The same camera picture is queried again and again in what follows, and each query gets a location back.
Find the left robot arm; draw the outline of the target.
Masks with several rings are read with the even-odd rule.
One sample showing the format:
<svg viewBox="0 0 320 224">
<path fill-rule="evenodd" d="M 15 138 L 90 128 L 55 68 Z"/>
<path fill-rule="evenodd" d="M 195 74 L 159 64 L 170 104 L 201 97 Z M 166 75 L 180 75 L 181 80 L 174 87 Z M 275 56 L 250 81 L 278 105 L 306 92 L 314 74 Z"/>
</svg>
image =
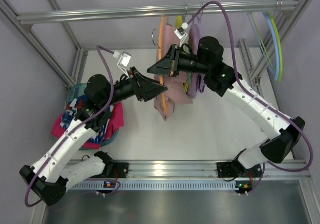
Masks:
<svg viewBox="0 0 320 224">
<path fill-rule="evenodd" d="M 30 192 L 34 192 L 46 205 L 53 206 L 76 184 L 91 177 L 111 177 L 114 174 L 114 160 L 103 151 L 72 167 L 67 167 L 67 164 L 108 123 L 111 118 L 110 105 L 133 96 L 147 102 L 167 90 L 167 86 L 146 77 L 135 67 L 130 68 L 125 80 L 116 84 L 111 77 L 102 74 L 90 77 L 84 90 L 87 101 L 77 111 L 69 128 L 40 160 L 20 170 L 28 185 L 26 206 L 32 206 L 28 201 Z"/>
</svg>

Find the orange hanger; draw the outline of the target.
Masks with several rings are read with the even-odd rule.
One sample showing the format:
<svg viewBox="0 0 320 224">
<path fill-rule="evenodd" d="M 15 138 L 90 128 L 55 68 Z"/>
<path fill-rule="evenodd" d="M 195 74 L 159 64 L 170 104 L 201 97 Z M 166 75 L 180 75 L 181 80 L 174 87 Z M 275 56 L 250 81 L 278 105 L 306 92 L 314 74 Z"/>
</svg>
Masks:
<svg viewBox="0 0 320 224">
<path fill-rule="evenodd" d="M 163 33 L 164 33 L 164 26 L 165 26 L 165 20 L 166 17 L 162 16 L 161 17 L 161 22 L 160 22 L 160 26 L 159 26 L 159 35 L 158 35 L 158 50 L 157 50 L 157 59 L 160 60 L 162 58 L 162 49 L 163 49 Z M 168 104 L 166 101 L 166 97 L 165 97 L 165 93 L 163 92 L 161 94 L 161 101 L 162 101 L 162 106 L 164 109 L 164 113 L 165 115 L 168 115 Z"/>
</svg>

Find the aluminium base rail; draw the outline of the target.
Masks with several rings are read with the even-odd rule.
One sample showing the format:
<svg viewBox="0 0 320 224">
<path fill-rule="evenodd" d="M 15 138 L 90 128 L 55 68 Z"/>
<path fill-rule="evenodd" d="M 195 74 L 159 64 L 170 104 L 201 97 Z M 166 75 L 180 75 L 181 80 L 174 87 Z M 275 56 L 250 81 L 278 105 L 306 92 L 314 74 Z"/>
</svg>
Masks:
<svg viewBox="0 0 320 224">
<path fill-rule="evenodd" d="M 127 179 L 135 180 L 218 180 L 220 160 L 119 160 L 128 163 Z M 263 180 L 311 180 L 309 170 L 286 172 L 265 164 Z"/>
</svg>

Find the left frame post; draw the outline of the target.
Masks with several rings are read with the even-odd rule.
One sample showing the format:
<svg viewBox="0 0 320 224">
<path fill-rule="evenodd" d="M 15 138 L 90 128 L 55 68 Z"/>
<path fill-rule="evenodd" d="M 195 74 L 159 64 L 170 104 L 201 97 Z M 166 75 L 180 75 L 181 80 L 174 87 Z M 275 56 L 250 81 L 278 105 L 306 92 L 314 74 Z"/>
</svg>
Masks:
<svg viewBox="0 0 320 224">
<path fill-rule="evenodd" d="M 57 73 L 67 86 L 74 86 L 80 82 L 83 74 L 83 64 L 87 57 L 87 50 L 83 48 L 77 40 L 74 32 L 67 23 L 63 23 L 63 30 L 70 38 L 76 49 L 75 61 L 72 66 L 72 73 L 68 74 L 60 65 L 56 57 L 49 51 L 47 46 L 33 30 L 33 24 L 23 24 L 18 16 L 20 15 L 10 0 L 0 0 L 0 12 L 9 20 L 11 24 L 22 34 L 22 36 L 31 44 L 35 51 L 45 60 L 45 62 Z"/>
</svg>

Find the frame post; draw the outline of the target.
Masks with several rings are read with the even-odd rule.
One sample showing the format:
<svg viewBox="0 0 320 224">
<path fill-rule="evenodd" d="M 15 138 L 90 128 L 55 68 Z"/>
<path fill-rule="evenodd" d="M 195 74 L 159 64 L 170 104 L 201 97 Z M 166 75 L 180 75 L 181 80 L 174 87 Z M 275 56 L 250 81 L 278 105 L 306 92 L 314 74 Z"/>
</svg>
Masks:
<svg viewBox="0 0 320 224">
<path fill-rule="evenodd" d="M 293 10 L 285 9 L 285 4 L 280 4 L 280 6 L 275 11 L 275 21 L 278 27 L 279 36 L 281 43 L 289 36 L 290 32 L 293 30 L 294 26 L 298 22 L 298 20 L 302 17 L 303 13 L 306 11 L 307 7 L 310 5 L 312 0 L 296 0 L 297 4 Z M 271 31 L 264 38 L 266 40 L 266 50 L 269 53 L 271 59 L 275 57 L 275 47 L 272 40 Z M 260 81 L 263 73 L 267 69 L 267 61 L 262 55 L 259 59 L 258 63 L 252 70 L 250 70 L 249 78 L 250 80 L 256 84 Z"/>
<path fill-rule="evenodd" d="M 31 44 L 35 51 L 45 60 L 45 62 L 57 73 L 67 86 L 74 86 L 80 82 L 83 74 L 83 64 L 87 57 L 87 50 L 83 48 L 77 40 L 74 32 L 67 23 L 63 23 L 63 30 L 70 38 L 76 49 L 75 61 L 72 66 L 72 73 L 68 74 L 60 65 L 56 57 L 49 51 L 47 46 L 33 30 L 33 24 L 23 24 L 18 16 L 20 15 L 10 0 L 0 0 L 0 12 L 9 20 L 11 24 L 22 34 L 22 36 Z"/>
</svg>

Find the yellow trousers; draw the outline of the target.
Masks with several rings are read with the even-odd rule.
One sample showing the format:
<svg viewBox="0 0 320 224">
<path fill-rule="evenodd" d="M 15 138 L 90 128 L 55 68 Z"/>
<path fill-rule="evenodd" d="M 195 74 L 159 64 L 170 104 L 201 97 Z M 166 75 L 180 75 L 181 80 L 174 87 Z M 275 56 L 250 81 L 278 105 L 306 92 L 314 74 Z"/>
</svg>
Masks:
<svg viewBox="0 0 320 224">
<path fill-rule="evenodd" d="M 175 22 L 175 27 L 176 28 L 179 28 L 184 22 L 183 22 L 183 20 L 184 20 L 184 18 L 183 18 L 183 16 L 176 16 L 176 22 Z M 183 86 L 183 88 L 184 88 L 184 93 L 185 94 L 187 94 L 188 93 L 188 89 L 189 89 L 189 86 L 188 86 L 188 88 L 186 89 L 185 88 L 185 86 Z"/>
</svg>

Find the purple hanger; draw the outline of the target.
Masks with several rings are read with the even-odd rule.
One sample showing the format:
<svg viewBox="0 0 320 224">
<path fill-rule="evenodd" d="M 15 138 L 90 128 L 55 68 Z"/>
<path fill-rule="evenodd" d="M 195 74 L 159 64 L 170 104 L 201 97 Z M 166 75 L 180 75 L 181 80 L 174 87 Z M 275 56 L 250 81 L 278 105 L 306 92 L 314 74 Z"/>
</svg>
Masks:
<svg viewBox="0 0 320 224">
<path fill-rule="evenodd" d="M 197 15 L 196 18 L 193 19 L 193 21 L 191 22 L 192 24 L 194 24 L 194 20 L 197 19 L 197 26 L 199 28 L 199 32 L 201 35 L 203 35 L 203 23 L 202 23 L 202 17 L 203 17 L 203 14 L 204 14 L 204 10 L 201 11 L 200 14 Z"/>
</svg>

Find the pink trousers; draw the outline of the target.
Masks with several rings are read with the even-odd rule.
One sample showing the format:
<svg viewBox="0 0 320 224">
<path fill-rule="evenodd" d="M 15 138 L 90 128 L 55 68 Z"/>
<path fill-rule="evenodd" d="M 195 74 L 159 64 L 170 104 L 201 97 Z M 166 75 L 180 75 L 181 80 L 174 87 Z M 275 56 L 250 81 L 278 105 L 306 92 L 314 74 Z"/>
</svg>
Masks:
<svg viewBox="0 0 320 224">
<path fill-rule="evenodd" d="M 180 44 L 180 39 L 175 35 L 175 26 L 165 23 L 164 24 L 164 35 L 163 35 L 163 48 L 162 57 L 168 52 L 172 44 Z M 192 104 L 192 99 L 184 93 L 184 83 L 187 80 L 187 73 L 180 71 L 177 77 L 164 76 L 164 84 L 168 87 L 168 90 L 164 93 L 167 106 L 168 115 L 165 115 L 162 105 L 161 94 L 156 96 L 154 100 L 154 107 L 159 111 L 160 115 L 167 121 L 171 114 L 174 113 L 176 104 Z"/>
</svg>

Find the magenta garment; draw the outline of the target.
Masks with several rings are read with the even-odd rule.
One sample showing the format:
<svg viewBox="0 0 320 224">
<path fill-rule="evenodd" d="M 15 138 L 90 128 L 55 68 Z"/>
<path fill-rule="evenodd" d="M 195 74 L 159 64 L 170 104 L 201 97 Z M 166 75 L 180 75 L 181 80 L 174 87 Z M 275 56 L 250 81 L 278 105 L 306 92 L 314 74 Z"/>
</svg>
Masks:
<svg viewBox="0 0 320 224">
<path fill-rule="evenodd" d="M 116 103 L 114 106 L 109 107 L 111 110 L 111 118 L 105 125 L 100 134 L 97 134 L 96 137 L 89 139 L 80 150 L 89 150 L 89 149 L 100 149 L 110 143 L 112 143 L 117 137 L 119 130 L 124 127 L 124 113 L 122 103 Z M 51 134 L 56 138 L 60 138 L 64 131 L 69 127 L 70 122 L 73 116 L 76 114 L 75 108 L 69 111 L 65 111 L 57 118 Z"/>
</svg>

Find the blue patterned garment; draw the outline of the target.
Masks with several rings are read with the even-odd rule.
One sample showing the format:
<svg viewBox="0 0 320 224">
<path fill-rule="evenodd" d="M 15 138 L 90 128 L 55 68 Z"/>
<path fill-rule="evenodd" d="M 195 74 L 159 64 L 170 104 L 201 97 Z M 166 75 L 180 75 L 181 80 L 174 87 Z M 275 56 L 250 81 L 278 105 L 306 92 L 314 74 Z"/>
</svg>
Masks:
<svg viewBox="0 0 320 224">
<path fill-rule="evenodd" d="M 77 111 L 87 102 L 87 97 L 86 95 L 78 96 L 77 98 L 74 98 L 72 101 L 70 101 L 63 114 L 61 117 L 61 123 L 60 126 L 64 129 L 67 130 L 71 124 L 71 121 L 73 118 L 76 116 Z M 106 113 L 108 114 L 108 120 L 107 123 L 102 126 L 102 128 L 98 131 L 98 133 L 89 140 L 91 143 L 95 144 L 102 144 L 102 142 L 105 140 L 107 137 L 106 131 L 108 124 L 110 122 L 110 118 L 112 116 L 112 111 L 113 111 L 113 106 L 108 107 Z"/>
</svg>

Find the purple trousers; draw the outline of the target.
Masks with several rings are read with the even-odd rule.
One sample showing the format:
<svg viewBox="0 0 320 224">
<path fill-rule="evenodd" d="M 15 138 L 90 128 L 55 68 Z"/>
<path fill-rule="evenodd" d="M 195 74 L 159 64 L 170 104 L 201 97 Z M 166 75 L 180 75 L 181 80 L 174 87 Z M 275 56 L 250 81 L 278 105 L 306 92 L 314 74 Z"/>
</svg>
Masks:
<svg viewBox="0 0 320 224">
<path fill-rule="evenodd" d="M 189 31 L 189 40 L 188 44 L 190 45 L 192 52 L 194 54 L 198 53 L 198 44 L 202 37 L 201 27 L 202 25 L 192 24 Z M 200 73 L 191 73 L 191 84 L 188 87 L 188 95 L 190 98 L 195 98 L 197 96 L 197 92 L 203 93 L 206 87 L 204 82 L 205 74 Z"/>
</svg>

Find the teal laundry basket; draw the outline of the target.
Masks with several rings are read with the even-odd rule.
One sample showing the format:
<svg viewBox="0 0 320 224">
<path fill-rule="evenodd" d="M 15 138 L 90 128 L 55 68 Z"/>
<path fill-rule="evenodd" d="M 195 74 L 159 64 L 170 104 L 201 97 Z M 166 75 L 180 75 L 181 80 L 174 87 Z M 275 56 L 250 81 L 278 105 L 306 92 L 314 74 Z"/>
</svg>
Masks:
<svg viewBox="0 0 320 224">
<path fill-rule="evenodd" d="M 65 107 L 67 104 L 72 101 L 74 98 L 77 98 L 78 96 L 85 95 L 85 88 L 87 87 L 86 83 L 77 84 L 73 87 L 70 87 L 67 90 L 67 97 L 65 102 Z"/>
</svg>

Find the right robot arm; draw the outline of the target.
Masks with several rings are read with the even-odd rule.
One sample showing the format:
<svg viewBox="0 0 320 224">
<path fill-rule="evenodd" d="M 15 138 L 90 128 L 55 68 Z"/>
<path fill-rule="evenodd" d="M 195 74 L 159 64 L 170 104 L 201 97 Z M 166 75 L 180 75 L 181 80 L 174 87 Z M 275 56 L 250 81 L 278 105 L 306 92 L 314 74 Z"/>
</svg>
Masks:
<svg viewBox="0 0 320 224">
<path fill-rule="evenodd" d="M 223 62 L 224 48 L 218 39 L 205 36 L 198 44 L 196 54 L 172 44 L 147 72 L 171 77 L 181 71 L 204 74 L 207 87 L 236 105 L 264 131 L 267 136 L 264 143 L 242 150 L 229 163 L 227 169 L 235 177 L 245 176 L 265 162 L 282 163 L 299 142 L 305 121 L 301 117 L 288 117 L 251 89 L 235 68 Z"/>
</svg>

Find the right frame post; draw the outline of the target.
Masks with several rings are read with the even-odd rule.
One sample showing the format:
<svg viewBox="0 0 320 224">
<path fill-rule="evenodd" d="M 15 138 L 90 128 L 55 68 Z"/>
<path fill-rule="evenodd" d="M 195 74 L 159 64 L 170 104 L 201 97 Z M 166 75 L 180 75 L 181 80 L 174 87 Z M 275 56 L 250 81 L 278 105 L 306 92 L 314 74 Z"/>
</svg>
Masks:
<svg viewBox="0 0 320 224">
<path fill-rule="evenodd" d="M 302 17 L 303 13 L 306 11 L 307 7 L 310 5 L 312 0 L 296 0 L 297 4 L 293 10 L 285 9 L 285 4 L 280 4 L 280 6 L 275 11 L 275 21 L 278 27 L 279 36 L 281 43 L 289 36 L 290 32 L 293 30 L 294 26 L 298 22 L 298 20 Z M 272 40 L 271 31 L 264 38 L 266 40 L 266 50 L 269 53 L 271 59 L 275 57 L 275 47 Z M 249 78 L 250 80 L 256 84 L 260 81 L 263 73 L 267 69 L 267 61 L 262 55 L 259 59 L 258 63 L 252 70 L 250 70 Z"/>
</svg>

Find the aluminium hanging rail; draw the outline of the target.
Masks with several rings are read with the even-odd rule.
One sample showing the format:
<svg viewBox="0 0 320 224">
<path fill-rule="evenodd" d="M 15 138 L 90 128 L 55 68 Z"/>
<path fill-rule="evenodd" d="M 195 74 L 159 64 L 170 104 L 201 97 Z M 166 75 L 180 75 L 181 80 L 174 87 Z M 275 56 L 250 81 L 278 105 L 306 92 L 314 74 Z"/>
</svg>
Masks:
<svg viewBox="0 0 320 224">
<path fill-rule="evenodd" d="M 227 12 L 294 10 L 298 0 L 247 0 L 222 2 Z M 146 18 L 158 16 L 188 16 L 197 11 L 200 14 L 216 14 L 221 9 L 216 4 L 155 5 L 141 7 L 118 7 L 84 10 L 54 10 L 18 13 L 16 19 L 22 24 L 64 23 L 104 19 Z"/>
</svg>

